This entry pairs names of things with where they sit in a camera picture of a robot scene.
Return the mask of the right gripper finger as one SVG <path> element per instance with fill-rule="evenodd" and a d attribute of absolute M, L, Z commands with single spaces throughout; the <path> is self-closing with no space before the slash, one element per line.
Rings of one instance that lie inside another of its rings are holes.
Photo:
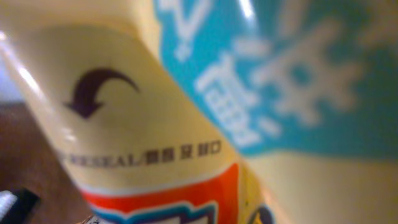
<path fill-rule="evenodd" d="M 27 188 L 1 191 L 1 224 L 26 223 L 40 203 L 40 197 Z"/>

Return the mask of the yellow snack bag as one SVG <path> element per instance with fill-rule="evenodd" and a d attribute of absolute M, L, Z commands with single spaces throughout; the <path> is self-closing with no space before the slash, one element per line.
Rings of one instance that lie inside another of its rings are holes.
<path fill-rule="evenodd" d="M 396 1 L 3 0 L 1 55 L 106 222 L 397 222 Z"/>

